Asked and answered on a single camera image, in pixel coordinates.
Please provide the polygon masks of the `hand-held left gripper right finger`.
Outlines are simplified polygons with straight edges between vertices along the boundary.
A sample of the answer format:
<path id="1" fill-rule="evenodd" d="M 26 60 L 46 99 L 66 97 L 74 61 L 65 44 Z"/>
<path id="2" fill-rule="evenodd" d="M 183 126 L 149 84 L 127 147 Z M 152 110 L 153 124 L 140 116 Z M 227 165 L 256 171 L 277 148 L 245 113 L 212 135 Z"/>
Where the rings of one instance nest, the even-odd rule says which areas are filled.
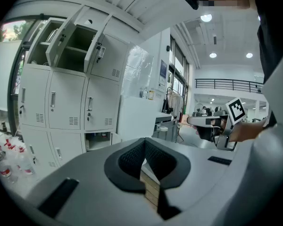
<path id="1" fill-rule="evenodd" d="M 179 187 L 184 182 L 191 170 L 190 160 L 152 138 L 145 139 L 145 159 L 160 182 L 157 213 L 164 220 L 170 219 L 181 210 L 170 205 L 166 190 Z"/>

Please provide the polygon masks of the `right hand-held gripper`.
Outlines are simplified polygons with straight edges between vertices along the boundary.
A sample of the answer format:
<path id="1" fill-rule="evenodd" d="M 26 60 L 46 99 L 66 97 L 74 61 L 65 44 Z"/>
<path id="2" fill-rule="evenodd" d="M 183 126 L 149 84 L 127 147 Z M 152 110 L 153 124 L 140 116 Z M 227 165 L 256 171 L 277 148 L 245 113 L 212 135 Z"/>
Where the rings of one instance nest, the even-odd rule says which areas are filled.
<path id="1" fill-rule="evenodd" d="M 234 125 L 246 117 L 240 98 L 225 104 L 225 110 L 214 112 L 213 116 L 188 117 L 187 123 L 197 128 L 201 139 L 212 142 L 217 149 L 233 151 L 236 142 L 229 142 Z"/>

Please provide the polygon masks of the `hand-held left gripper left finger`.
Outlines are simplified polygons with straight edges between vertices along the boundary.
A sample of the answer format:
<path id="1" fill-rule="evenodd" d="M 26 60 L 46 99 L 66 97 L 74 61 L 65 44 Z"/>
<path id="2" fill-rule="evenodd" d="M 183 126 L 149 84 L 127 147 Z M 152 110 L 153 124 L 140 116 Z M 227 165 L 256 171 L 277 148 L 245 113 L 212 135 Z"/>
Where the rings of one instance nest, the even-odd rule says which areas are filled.
<path id="1" fill-rule="evenodd" d="M 140 181 L 142 164 L 145 160 L 145 139 L 140 138 L 130 145 L 112 153 L 104 163 L 107 178 L 118 189 L 128 193 L 145 193 Z"/>

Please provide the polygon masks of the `grey metal locker cabinet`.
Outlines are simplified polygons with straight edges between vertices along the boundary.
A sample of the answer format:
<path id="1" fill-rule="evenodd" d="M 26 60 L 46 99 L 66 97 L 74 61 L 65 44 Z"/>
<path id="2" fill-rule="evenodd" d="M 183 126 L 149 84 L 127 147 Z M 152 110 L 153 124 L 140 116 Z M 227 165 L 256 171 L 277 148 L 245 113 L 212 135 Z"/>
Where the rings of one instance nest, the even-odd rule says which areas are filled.
<path id="1" fill-rule="evenodd" d="M 100 37 L 103 58 L 94 59 L 83 72 L 88 48 L 107 16 L 96 19 L 80 5 L 69 16 L 75 30 L 55 67 L 46 58 L 46 39 L 69 17 L 49 18 L 29 49 L 19 88 L 19 121 L 29 159 L 40 176 L 111 145 L 129 53 L 129 44 L 108 32 L 113 14 Z"/>

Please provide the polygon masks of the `person's right forearm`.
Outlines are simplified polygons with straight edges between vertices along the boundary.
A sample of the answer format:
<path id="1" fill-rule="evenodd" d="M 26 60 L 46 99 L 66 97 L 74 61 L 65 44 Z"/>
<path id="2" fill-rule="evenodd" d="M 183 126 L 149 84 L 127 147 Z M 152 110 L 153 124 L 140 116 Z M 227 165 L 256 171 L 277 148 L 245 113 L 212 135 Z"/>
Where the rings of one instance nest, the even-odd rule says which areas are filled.
<path id="1" fill-rule="evenodd" d="M 255 139 L 262 131 L 276 125 L 276 121 L 267 118 L 259 122 L 239 122 L 237 123 L 229 137 L 229 142 L 242 142 L 249 139 Z"/>

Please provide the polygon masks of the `white wheeled cabinet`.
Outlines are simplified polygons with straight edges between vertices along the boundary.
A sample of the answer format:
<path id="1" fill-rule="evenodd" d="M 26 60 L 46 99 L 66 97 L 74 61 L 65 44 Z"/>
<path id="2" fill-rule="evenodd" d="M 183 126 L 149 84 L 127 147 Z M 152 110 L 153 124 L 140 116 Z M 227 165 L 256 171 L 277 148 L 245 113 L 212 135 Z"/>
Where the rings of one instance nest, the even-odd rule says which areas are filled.
<path id="1" fill-rule="evenodd" d="M 158 102 L 138 97 L 120 97 L 117 134 L 122 141 L 153 135 Z"/>

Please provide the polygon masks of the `clothes rack with garments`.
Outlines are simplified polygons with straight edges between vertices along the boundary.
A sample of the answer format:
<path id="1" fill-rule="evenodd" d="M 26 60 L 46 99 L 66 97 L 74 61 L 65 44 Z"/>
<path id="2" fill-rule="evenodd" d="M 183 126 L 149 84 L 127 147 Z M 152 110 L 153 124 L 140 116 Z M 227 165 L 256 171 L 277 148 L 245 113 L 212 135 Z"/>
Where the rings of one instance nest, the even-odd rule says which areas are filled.
<path id="1" fill-rule="evenodd" d="M 183 97 L 172 90 L 171 88 L 167 89 L 167 100 L 169 108 L 172 108 L 171 114 L 176 118 L 180 119 L 180 115 L 183 112 Z"/>

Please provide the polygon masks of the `grey metal desk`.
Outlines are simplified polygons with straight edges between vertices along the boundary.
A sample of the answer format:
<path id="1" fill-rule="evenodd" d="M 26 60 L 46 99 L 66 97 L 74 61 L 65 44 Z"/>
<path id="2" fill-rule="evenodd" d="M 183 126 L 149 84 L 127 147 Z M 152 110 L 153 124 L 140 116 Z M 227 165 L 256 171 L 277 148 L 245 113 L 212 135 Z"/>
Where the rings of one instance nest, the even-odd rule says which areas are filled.
<path id="1" fill-rule="evenodd" d="M 152 137 L 176 142 L 178 138 L 178 120 L 171 114 L 158 113 Z"/>

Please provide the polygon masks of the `wooden platform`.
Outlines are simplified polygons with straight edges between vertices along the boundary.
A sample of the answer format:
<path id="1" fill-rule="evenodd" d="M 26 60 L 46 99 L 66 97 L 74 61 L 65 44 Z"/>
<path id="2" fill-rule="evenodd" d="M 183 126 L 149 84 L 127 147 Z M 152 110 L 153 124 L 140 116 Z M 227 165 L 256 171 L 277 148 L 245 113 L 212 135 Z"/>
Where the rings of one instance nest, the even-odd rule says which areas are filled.
<path id="1" fill-rule="evenodd" d="M 156 176 L 154 175 L 153 171 L 150 169 L 147 163 L 142 165 L 140 172 L 140 181 L 145 184 L 146 187 L 145 198 L 147 202 L 154 210 L 157 210 L 160 182 L 156 178 Z"/>

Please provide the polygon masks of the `black balcony railing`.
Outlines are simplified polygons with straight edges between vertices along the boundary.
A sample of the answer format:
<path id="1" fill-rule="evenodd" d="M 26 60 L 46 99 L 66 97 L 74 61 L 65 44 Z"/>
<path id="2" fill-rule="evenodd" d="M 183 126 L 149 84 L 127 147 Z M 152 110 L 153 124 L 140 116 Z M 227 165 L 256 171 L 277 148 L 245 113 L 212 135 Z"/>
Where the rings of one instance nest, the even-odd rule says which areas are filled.
<path id="1" fill-rule="evenodd" d="M 195 79 L 195 88 L 262 93 L 263 83 L 231 79 Z"/>

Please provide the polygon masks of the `person's black shirt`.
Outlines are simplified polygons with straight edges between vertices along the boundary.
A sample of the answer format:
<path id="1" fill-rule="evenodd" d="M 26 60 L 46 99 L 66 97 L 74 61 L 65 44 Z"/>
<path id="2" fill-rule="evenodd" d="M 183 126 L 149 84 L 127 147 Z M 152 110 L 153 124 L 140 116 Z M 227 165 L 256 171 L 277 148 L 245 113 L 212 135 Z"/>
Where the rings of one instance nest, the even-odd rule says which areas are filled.
<path id="1" fill-rule="evenodd" d="M 260 61 L 267 82 L 283 57 L 283 0 L 255 0 L 260 26 Z"/>

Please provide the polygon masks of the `clear glass jar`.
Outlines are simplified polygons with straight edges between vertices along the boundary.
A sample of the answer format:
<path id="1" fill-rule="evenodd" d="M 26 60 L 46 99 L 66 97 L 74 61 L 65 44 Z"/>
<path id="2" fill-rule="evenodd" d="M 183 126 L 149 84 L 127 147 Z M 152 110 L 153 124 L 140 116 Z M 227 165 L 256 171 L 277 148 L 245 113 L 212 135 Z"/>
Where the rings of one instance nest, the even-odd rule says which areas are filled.
<path id="1" fill-rule="evenodd" d="M 47 43 L 50 43 L 52 41 L 52 39 L 55 36 L 55 34 L 57 33 L 57 31 L 58 31 L 58 28 L 51 31 L 51 33 L 49 34 L 48 38 L 46 39 Z"/>

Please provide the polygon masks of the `blue wall poster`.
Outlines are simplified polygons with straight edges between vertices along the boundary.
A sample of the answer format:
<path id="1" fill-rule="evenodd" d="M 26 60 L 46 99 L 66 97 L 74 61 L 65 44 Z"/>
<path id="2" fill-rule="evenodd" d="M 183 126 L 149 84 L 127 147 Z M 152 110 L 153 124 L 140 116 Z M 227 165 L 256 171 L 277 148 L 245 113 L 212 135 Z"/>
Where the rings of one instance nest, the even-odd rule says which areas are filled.
<path id="1" fill-rule="evenodd" d="M 167 74 L 167 64 L 161 60 L 160 72 L 159 72 L 159 84 L 161 86 L 166 85 L 166 74 Z"/>

